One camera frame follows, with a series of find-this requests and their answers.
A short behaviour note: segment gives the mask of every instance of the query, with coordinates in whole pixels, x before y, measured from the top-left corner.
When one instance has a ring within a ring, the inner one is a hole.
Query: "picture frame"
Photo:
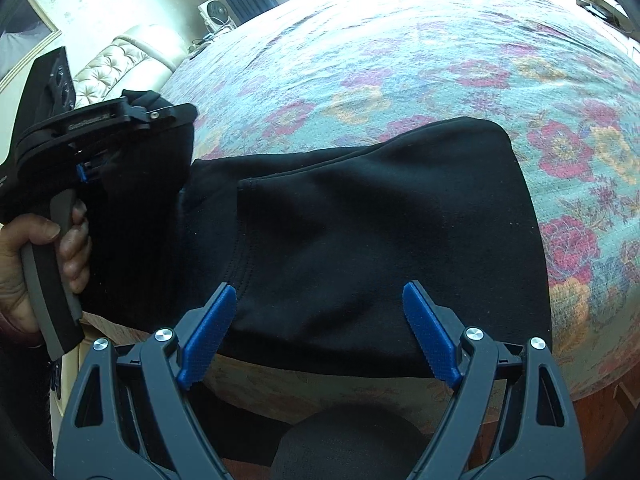
[[[12,66],[12,68],[8,72],[6,72],[4,76],[2,76],[2,79],[0,79],[0,92],[2,92],[9,85],[14,77],[20,72],[20,70],[25,68],[31,61],[38,57],[38,55],[47,47],[47,45],[51,44],[54,40],[60,37],[60,35],[62,35],[62,32],[46,15],[46,13],[36,0],[26,0],[26,3],[31,7],[31,9],[33,9],[33,12],[39,18],[40,22],[38,23],[38,27],[40,28],[40,30],[44,30],[44,27],[47,27],[49,29],[49,33],[44,36],[35,46],[27,50],[24,55],[19,58],[19,60]]]

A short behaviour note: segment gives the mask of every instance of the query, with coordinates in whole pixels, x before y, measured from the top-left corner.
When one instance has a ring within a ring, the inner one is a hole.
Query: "blue gripper pad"
[[[176,378],[181,389],[189,390],[203,380],[235,315],[236,290],[227,285],[182,348],[182,367]]]
[[[455,388],[462,380],[456,361],[456,346],[413,283],[402,290],[402,307],[411,329],[436,379]]]

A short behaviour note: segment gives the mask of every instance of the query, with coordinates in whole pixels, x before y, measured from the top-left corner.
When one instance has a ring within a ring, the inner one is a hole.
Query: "pink sleeve cuff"
[[[17,345],[27,346],[28,348],[37,348],[44,344],[44,338],[40,332],[28,333],[17,329],[1,312],[0,336]]]

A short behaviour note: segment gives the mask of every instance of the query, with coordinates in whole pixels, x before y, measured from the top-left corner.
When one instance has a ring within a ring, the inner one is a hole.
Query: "human hand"
[[[60,226],[34,214],[20,215],[0,229],[0,314],[18,331],[39,332],[22,274],[20,248],[27,242],[45,245],[55,241],[63,274],[71,290],[79,294],[89,281],[92,247],[85,215],[86,206],[78,201],[72,212],[74,225],[59,242]]]

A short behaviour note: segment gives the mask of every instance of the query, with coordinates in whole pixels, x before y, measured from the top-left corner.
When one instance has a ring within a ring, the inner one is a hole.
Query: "black handle grip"
[[[71,228],[75,202],[76,192],[67,189],[49,203],[39,204],[31,211],[59,224],[61,235],[64,235]],[[21,255],[31,306],[49,357],[56,361],[84,339],[79,322],[82,317],[80,302],[62,276],[55,244],[37,246],[27,243],[22,247]]]

